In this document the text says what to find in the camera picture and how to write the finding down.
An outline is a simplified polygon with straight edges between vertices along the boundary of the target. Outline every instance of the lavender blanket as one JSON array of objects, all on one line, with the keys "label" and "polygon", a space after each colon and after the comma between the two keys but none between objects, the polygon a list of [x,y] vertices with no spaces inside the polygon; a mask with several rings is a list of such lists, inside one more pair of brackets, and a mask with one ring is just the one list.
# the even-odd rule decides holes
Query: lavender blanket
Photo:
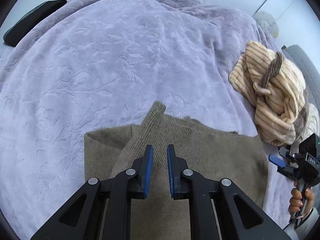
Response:
[{"label": "lavender blanket", "polygon": [[[199,0],[68,0],[40,22],[0,63],[0,208],[18,236],[84,183],[86,132],[140,124],[155,100],[256,135],[228,82],[249,40],[279,49],[249,15]],[[281,226],[291,187],[270,173],[265,210]]]}]

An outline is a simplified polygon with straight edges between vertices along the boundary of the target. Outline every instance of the finger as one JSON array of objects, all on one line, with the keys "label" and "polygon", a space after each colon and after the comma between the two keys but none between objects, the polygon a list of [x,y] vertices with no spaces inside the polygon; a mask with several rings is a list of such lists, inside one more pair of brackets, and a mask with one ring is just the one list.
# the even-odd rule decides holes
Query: finger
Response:
[{"label": "finger", "polygon": [[293,206],[292,204],[289,206],[288,211],[291,213],[296,213],[300,211],[299,207]]},{"label": "finger", "polygon": [[296,198],[294,198],[294,197],[292,197],[292,198],[290,198],[290,204],[291,205],[293,205],[293,206],[295,206],[295,207],[302,207],[303,206],[303,203],[302,203],[302,201],[301,200],[299,200],[299,199],[296,199]]},{"label": "finger", "polygon": [[307,188],[306,189],[306,191],[305,191],[305,193],[304,193],[304,196],[306,197],[306,199],[307,200],[311,200],[311,201],[314,201],[315,200],[315,193],[311,190],[311,189],[309,189],[309,188]]},{"label": "finger", "polygon": [[309,212],[311,211],[311,209],[313,207],[313,202],[314,202],[314,199],[315,199],[315,194],[314,194],[314,192],[312,190],[307,188],[306,192],[305,192],[305,197],[308,200],[308,202],[307,202],[306,208],[305,208],[305,210],[303,212],[303,216],[308,215]]},{"label": "finger", "polygon": [[291,190],[291,195],[295,198],[295,199],[302,199],[302,194],[300,191],[298,191],[296,188],[294,188],[293,190]]}]

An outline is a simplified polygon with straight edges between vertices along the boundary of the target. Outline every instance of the knit sweater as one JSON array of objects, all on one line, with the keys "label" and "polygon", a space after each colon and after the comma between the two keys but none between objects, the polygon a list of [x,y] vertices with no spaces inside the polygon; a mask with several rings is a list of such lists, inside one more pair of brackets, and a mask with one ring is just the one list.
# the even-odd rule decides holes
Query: knit sweater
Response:
[{"label": "knit sweater", "polygon": [[188,167],[214,180],[230,178],[262,208],[268,163],[258,136],[222,132],[190,118],[164,114],[155,102],[140,126],[129,125],[89,132],[84,137],[85,178],[109,179],[154,147],[148,198],[132,200],[131,239],[190,239],[188,200],[170,197],[166,147]]}]

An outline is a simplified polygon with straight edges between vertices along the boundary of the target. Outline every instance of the blue gripper pad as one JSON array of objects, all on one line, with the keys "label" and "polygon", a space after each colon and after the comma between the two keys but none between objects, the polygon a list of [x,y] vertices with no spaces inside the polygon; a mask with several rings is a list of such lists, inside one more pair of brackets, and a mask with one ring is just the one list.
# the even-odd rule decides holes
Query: blue gripper pad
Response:
[{"label": "blue gripper pad", "polygon": [[153,166],[153,146],[150,147],[149,157],[148,157],[148,164],[147,164],[147,168],[146,168],[146,175],[144,177],[144,192],[143,192],[143,195],[144,195],[145,198],[148,196],[148,192],[149,192],[149,188],[150,188],[152,166]]},{"label": "blue gripper pad", "polygon": [[275,155],[270,154],[269,155],[269,161],[272,162],[273,164],[277,165],[280,168],[284,168],[286,166],[285,162],[278,158]]},{"label": "blue gripper pad", "polygon": [[170,149],[169,149],[169,146],[167,146],[167,165],[168,165],[168,174],[169,174],[170,194],[171,194],[171,198],[173,198],[173,195],[174,195],[174,187],[173,187],[172,162],[171,162],[171,157],[170,157]]}]

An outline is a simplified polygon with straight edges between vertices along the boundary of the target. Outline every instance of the striped beige cloth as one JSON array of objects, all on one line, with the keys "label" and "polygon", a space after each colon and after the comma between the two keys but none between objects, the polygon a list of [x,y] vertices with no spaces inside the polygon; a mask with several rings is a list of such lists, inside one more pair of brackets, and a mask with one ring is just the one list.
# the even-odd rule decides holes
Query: striped beige cloth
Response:
[{"label": "striped beige cloth", "polygon": [[306,82],[299,68],[282,58],[278,74],[271,75],[266,88],[259,83],[276,53],[249,41],[245,53],[229,75],[233,88],[256,108],[254,120],[264,142],[280,146],[319,135],[319,113],[308,103]]}]

